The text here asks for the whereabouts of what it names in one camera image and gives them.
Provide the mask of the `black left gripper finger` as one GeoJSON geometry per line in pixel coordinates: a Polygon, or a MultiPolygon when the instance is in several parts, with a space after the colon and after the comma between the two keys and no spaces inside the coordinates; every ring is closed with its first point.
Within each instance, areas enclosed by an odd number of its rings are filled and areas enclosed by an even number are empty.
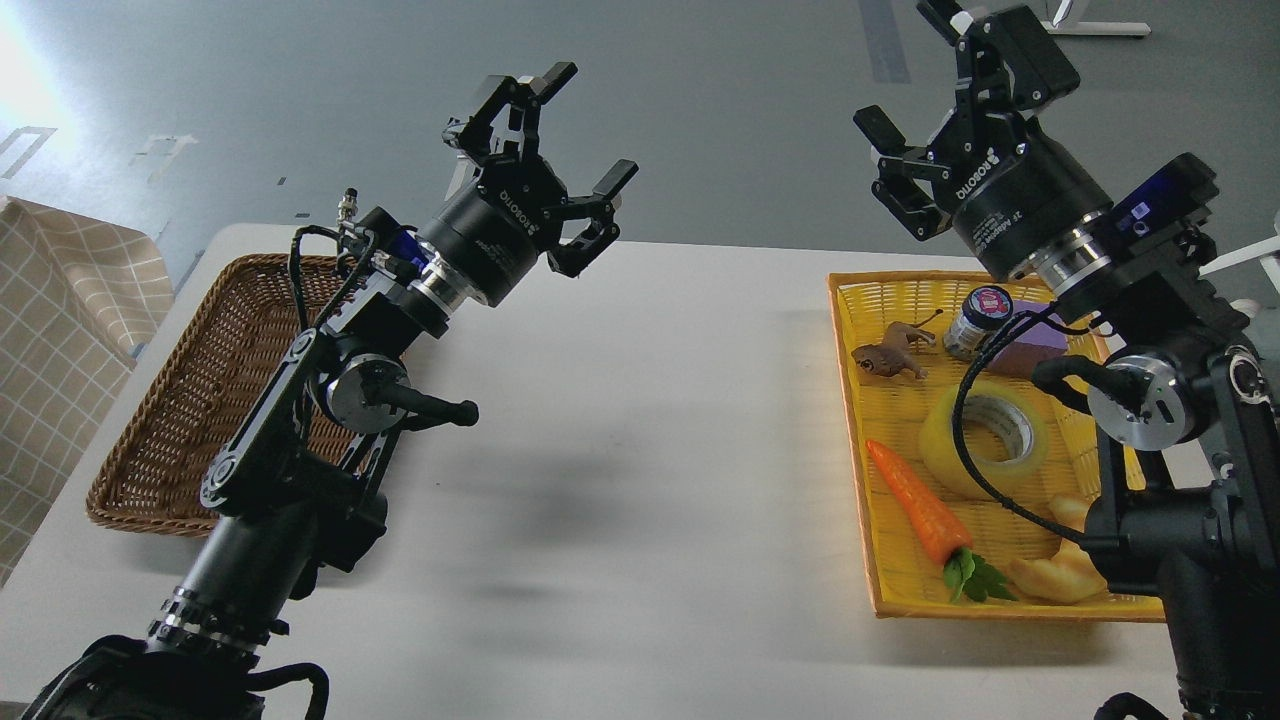
{"type": "Polygon", "coordinates": [[[617,200],[622,188],[637,173],[636,161],[620,159],[588,196],[570,197],[547,209],[547,219],[550,222],[588,222],[571,241],[556,241],[547,250],[548,265],[554,273],[580,277],[620,237],[620,227],[614,222],[617,200]]]}
{"type": "Polygon", "coordinates": [[[448,186],[460,191],[481,170],[502,164],[529,165],[540,154],[541,109],[579,73],[573,61],[558,61],[540,76],[488,76],[466,118],[451,118],[443,142],[457,164],[448,186]]]}

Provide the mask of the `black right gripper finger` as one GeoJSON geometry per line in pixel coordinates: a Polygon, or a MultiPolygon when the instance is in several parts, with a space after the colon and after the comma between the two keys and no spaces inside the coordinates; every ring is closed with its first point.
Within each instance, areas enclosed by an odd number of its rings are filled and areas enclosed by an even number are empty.
{"type": "Polygon", "coordinates": [[[960,145],[984,147],[988,113],[1033,111],[1079,88],[1082,78],[1028,6],[966,10],[956,1],[918,1],[916,10],[954,49],[952,122],[960,145]]]}
{"type": "Polygon", "coordinates": [[[878,154],[872,193],[919,241],[954,227],[955,191],[966,169],[966,109],[950,110],[923,146],[908,142],[878,105],[858,110],[854,124],[878,154]]]}

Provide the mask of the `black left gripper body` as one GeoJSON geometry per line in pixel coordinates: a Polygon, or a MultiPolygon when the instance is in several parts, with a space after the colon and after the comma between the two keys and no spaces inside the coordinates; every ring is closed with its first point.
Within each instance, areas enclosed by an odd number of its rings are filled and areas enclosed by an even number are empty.
{"type": "Polygon", "coordinates": [[[445,204],[417,240],[465,278],[470,295],[494,307],[559,238],[541,211],[563,199],[564,183],[543,158],[488,168],[460,158],[445,204]]]}

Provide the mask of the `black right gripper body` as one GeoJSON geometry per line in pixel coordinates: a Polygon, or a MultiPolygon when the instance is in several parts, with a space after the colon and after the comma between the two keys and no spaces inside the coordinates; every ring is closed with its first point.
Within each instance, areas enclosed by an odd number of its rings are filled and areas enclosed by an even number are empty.
{"type": "Polygon", "coordinates": [[[1085,218],[1114,205],[1085,168],[1042,126],[970,155],[940,184],[952,228],[997,281],[1085,218]]]}

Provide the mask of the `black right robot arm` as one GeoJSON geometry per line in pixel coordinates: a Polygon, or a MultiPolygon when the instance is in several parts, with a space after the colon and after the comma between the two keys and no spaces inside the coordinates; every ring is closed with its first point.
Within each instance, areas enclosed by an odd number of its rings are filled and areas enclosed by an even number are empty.
{"type": "Polygon", "coordinates": [[[1097,428],[1101,492],[1073,539],[1112,592],[1161,600],[1187,717],[1275,719],[1277,391],[1201,274],[1213,172],[1184,152],[1111,200],[1041,127],[1080,78],[1029,8],[916,8],[954,50],[955,106],[923,146],[878,106],[856,114],[873,195],[919,240],[956,231],[996,281],[1034,273],[1065,322],[1117,333],[1105,363],[1033,374],[1097,428]]]}

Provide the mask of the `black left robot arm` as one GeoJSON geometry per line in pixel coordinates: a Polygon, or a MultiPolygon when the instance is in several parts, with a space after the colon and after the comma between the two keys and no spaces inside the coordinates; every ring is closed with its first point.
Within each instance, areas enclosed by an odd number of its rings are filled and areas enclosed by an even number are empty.
{"type": "Polygon", "coordinates": [[[636,163],[571,196],[539,149],[541,109],[577,70],[485,78],[476,109],[443,129],[458,167],[422,229],[381,208],[360,214],[347,190],[333,227],[296,231],[298,332],[204,475],[211,536],[145,638],[95,641],[24,717],[261,719],[265,694],[294,682],[310,685],[305,716],[326,715],[319,665],[261,670],[259,648],[288,633],[282,609],[312,593],[320,569],[351,570],[385,534],[380,484],[399,437],[479,419],[471,401],[413,388],[404,352],[442,337],[465,301],[498,305],[539,258],[576,277],[620,236],[616,199],[636,163]]]}

